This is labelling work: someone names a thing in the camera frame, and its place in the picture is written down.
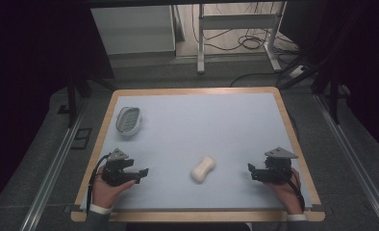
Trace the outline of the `white power strip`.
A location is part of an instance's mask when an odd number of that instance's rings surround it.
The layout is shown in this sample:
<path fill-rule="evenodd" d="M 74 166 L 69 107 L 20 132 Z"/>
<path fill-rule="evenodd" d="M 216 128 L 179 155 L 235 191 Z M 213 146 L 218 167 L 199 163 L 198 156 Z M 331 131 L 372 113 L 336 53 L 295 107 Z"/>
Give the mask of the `white power strip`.
<path fill-rule="evenodd" d="M 293 79 L 301 75 L 307 70 L 307 67 L 305 65 L 299 65 L 296 67 L 290 74 L 289 76 Z"/>

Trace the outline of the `grey mesh basket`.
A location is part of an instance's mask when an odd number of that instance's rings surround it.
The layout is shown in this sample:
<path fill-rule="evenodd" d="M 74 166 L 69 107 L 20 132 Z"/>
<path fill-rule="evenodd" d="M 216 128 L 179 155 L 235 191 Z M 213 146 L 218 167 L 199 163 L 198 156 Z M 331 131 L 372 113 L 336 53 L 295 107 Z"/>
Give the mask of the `grey mesh basket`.
<path fill-rule="evenodd" d="M 116 120 L 116 130 L 126 137 L 134 136 L 140 126 L 141 110 L 137 107 L 123 107 Z"/>

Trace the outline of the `person's right hand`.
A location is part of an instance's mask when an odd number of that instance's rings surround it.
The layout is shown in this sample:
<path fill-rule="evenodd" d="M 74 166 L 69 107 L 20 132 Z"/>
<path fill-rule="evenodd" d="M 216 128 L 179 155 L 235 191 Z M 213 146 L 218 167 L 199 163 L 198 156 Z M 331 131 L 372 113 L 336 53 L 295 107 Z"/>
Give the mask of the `person's right hand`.
<path fill-rule="evenodd" d="M 300 200 L 297 198 L 297 194 L 288 183 L 283 185 L 275 185 L 271 183 L 265 183 L 266 186 L 270 187 L 277 199 L 285 207 L 289 215 L 301 215 L 304 211 L 300 204 Z"/>

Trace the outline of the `dark curtain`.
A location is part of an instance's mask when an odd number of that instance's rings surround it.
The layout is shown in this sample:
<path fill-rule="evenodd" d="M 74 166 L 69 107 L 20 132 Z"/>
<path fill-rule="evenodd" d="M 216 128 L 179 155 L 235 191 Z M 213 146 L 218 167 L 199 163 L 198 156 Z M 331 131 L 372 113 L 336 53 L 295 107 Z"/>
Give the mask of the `dark curtain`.
<path fill-rule="evenodd" d="M 36 136 L 51 95 L 69 78 L 112 75 L 88 5 L 0 0 L 0 193 Z"/>
<path fill-rule="evenodd" d="M 336 58 L 348 107 L 379 143 L 379 0 L 291 0 L 280 32 L 312 65 Z"/>

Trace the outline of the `person's left hand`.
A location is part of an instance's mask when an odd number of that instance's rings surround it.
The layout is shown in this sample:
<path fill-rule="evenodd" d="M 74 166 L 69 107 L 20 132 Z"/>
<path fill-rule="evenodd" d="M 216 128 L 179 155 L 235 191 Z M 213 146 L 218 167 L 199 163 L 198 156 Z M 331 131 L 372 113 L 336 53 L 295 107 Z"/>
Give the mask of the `person's left hand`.
<path fill-rule="evenodd" d="M 120 186 L 113 187 L 102 179 L 102 172 L 103 167 L 100 167 L 94 176 L 91 204 L 104 209 L 111 209 L 119 195 L 133 187 L 136 182 L 132 180 Z"/>

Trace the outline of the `black floor frame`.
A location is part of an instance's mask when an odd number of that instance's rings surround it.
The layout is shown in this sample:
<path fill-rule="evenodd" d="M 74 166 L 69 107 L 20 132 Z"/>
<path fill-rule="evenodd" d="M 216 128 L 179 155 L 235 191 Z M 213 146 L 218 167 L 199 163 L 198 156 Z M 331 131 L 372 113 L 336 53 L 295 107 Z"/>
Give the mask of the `black floor frame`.
<path fill-rule="evenodd" d="M 71 149 L 73 150 L 84 150 L 88 146 L 88 142 L 91 135 L 91 128 L 80 128 L 77 130 L 77 133 L 71 144 Z"/>

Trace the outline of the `white metal desk frame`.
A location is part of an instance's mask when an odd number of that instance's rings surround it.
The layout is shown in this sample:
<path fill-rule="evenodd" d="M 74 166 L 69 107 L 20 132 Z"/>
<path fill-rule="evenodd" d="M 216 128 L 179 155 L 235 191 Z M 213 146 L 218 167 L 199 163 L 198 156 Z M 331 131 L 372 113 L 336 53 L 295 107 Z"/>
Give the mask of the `white metal desk frame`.
<path fill-rule="evenodd" d="M 204 32 L 227 29 L 268 29 L 268 41 L 264 43 L 265 52 L 274 71 L 281 66 L 274 55 L 273 44 L 278 32 L 286 2 L 282 1 L 275 13 L 244 13 L 244 14 L 204 14 L 204 5 L 198 5 L 198 50 L 197 72 L 205 72 Z"/>

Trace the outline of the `metal floor rail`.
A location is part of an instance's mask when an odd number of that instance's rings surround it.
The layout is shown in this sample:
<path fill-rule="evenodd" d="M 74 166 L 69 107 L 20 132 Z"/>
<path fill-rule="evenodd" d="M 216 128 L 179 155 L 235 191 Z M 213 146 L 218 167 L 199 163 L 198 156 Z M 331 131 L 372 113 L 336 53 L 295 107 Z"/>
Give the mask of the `metal floor rail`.
<path fill-rule="evenodd" d="M 56 185 L 59 174 L 62 170 L 63 163 L 67 157 L 68 151 L 73 143 L 76 133 L 80 127 L 88 104 L 87 99 L 82 99 L 77 108 L 77 115 L 74 123 L 66 130 L 61 145 L 54 155 L 54 159 L 47 169 L 47 172 L 40 184 L 37 194 L 23 219 L 19 231 L 36 231 L 38 223 L 43 214 L 48 199 Z"/>
<path fill-rule="evenodd" d="M 333 133 L 333 136 L 339 144 L 347 162 L 352 168 L 358 182 L 360 183 L 364 193 L 366 194 L 366 197 L 370 202 L 373 211 L 379 218 L 379 189 L 371 180 L 364 165 L 361 163 L 357 155 L 357 152 L 354 150 L 347 136 L 343 132 L 341 126 L 330 116 L 329 107 L 326 101 L 317 94 L 314 94 L 313 98 L 318 104 L 318 107 L 320 108 L 325 121 L 329 125 L 331 132 Z"/>

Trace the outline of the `black metal stand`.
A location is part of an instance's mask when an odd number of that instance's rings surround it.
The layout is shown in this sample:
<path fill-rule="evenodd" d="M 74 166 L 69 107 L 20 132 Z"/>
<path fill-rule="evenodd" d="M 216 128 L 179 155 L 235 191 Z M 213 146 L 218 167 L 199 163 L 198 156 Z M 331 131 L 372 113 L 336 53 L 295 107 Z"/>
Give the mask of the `black metal stand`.
<path fill-rule="evenodd" d="M 321 62 L 308 69 L 301 74 L 292 78 L 288 82 L 281 84 L 282 76 L 279 77 L 276 87 L 279 90 L 286 90 L 297 83 L 317 74 L 317 77 L 311 85 L 311 91 L 314 94 L 323 93 L 326 87 L 329 87 L 328 113 L 336 124 L 339 124 L 338 118 L 338 99 L 339 99 L 339 80 L 335 69 L 336 58 L 328 55 Z"/>
<path fill-rule="evenodd" d="M 107 90 L 117 90 L 117 87 L 106 79 L 100 78 L 84 69 L 79 72 L 67 70 L 64 73 L 64 78 L 66 82 L 67 108 L 64 110 L 60 109 L 60 113 L 68 114 L 68 128 L 76 124 L 77 116 L 80 114 L 77 110 L 76 94 L 79 94 L 82 98 L 89 98 L 92 95 L 92 89 L 88 80 L 99 84 Z"/>

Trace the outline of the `white panel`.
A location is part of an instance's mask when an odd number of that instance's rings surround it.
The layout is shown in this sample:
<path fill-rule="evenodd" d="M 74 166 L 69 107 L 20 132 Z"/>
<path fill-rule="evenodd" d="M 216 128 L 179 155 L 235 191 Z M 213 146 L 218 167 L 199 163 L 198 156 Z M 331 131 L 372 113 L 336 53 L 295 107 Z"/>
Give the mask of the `white panel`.
<path fill-rule="evenodd" d="M 92 9 L 108 55 L 175 50 L 170 6 Z"/>

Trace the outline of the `white table mat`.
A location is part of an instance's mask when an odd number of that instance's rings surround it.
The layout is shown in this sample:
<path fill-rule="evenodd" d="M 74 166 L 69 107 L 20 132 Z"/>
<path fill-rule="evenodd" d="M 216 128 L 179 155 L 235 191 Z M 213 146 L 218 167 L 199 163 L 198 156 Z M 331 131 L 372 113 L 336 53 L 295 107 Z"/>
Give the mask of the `white table mat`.
<path fill-rule="evenodd" d="M 111 125 L 100 153 L 118 148 L 134 160 L 131 171 L 149 171 L 121 194 L 117 210 L 280 208 L 273 191 L 252 180 L 247 167 L 262 169 L 267 151 L 291 149 L 273 94 L 119 96 L 111 118 L 123 107 L 140 108 L 139 130 L 124 138 Z M 205 156 L 216 165 L 197 183 L 190 172 Z"/>

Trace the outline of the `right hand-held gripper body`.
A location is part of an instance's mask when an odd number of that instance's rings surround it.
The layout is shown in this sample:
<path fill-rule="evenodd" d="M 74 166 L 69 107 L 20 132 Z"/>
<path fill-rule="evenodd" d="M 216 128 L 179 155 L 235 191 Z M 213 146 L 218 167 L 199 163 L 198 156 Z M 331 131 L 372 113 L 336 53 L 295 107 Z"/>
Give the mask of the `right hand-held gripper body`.
<path fill-rule="evenodd" d="M 282 147 L 269 150 L 265 155 L 263 182 L 281 185 L 291 179 L 291 160 L 297 159 L 297 155 Z"/>

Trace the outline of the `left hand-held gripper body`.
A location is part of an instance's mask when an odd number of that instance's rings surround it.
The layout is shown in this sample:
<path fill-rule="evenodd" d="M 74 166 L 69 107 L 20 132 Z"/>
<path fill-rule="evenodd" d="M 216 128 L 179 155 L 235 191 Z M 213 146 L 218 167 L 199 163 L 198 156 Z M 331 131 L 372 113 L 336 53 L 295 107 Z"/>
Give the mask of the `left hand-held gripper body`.
<path fill-rule="evenodd" d="M 124 171 L 124 160 L 131 160 L 129 156 L 116 148 L 107 158 L 102 172 L 102 179 L 110 186 L 117 187 L 129 182 L 127 172 Z"/>

